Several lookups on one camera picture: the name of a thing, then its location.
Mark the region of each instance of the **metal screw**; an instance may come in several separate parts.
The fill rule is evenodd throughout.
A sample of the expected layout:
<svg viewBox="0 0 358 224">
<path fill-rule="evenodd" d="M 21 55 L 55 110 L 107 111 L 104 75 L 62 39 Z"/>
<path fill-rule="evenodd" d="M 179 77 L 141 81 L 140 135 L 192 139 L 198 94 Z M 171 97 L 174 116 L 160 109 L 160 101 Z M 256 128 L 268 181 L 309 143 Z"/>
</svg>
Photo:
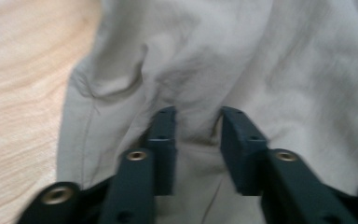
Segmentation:
<svg viewBox="0 0 358 224">
<path fill-rule="evenodd" d="M 147 155 L 143 151 L 134 151 L 127 155 L 129 161 L 141 161 L 146 157 Z"/>
<path fill-rule="evenodd" d="M 281 161 L 296 161 L 297 156 L 290 152 L 277 152 L 275 156 Z"/>
<path fill-rule="evenodd" d="M 43 195 L 42 203 L 57 204 L 64 203 L 72 197 L 74 191 L 68 187 L 57 187 Z"/>
</svg>

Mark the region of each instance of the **white cloth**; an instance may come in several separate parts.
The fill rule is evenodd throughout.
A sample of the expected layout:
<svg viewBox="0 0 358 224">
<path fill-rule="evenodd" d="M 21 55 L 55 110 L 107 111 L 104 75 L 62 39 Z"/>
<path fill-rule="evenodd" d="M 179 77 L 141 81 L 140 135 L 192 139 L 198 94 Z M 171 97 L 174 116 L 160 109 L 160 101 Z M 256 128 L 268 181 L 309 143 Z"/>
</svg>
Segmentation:
<svg viewBox="0 0 358 224">
<path fill-rule="evenodd" d="M 103 1 L 90 54 L 71 75 L 58 179 L 112 175 L 164 106 L 177 113 L 175 196 L 158 223 L 263 223 L 235 193 L 214 131 L 243 110 L 326 183 L 358 187 L 358 1 Z"/>
</svg>

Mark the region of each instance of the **wooden table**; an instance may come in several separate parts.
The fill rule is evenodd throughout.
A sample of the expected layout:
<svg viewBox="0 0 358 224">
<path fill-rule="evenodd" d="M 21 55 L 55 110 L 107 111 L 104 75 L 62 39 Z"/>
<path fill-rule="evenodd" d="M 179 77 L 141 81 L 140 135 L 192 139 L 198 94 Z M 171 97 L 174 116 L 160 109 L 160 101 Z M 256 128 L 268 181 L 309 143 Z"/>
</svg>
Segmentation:
<svg viewBox="0 0 358 224">
<path fill-rule="evenodd" d="M 55 181 L 66 81 L 100 18 L 98 0 L 0 0 L 0 223 Z"/>
</svg>

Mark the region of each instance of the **fabric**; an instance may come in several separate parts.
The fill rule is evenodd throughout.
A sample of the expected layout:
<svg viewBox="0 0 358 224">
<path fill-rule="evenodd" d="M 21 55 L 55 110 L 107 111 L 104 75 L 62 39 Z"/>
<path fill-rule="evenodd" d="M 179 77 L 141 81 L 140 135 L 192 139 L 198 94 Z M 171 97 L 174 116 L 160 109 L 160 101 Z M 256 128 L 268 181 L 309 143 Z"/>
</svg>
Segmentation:
<svg viewBox="0 0 358 224">
<path fill-rule="evenodd" d="M 95 44 L 71 75 L 58 179 L 89 188 L 115 173 L 155 112 L 177 109 L 175 195 L 158 223 L 263 223 L 219 152 L 228 105 L 271 148 L 293 150 L 326 183 L 358 188 L 358 1 L 103 1 Z"/>
</svg>

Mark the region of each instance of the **table surface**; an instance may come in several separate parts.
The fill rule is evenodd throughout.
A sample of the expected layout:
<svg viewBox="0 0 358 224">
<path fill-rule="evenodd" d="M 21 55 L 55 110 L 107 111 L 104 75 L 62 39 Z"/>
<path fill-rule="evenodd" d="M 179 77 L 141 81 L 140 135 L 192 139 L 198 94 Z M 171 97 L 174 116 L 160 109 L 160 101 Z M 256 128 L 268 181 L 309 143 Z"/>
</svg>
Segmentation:
<svg viewBox="0 0 358 224">
<path fill-rule="evenodd" d="M 0 223 L 55 181 L 66 82 L 100 18 L 98 0 L 0 0 Z"/>
</svg>

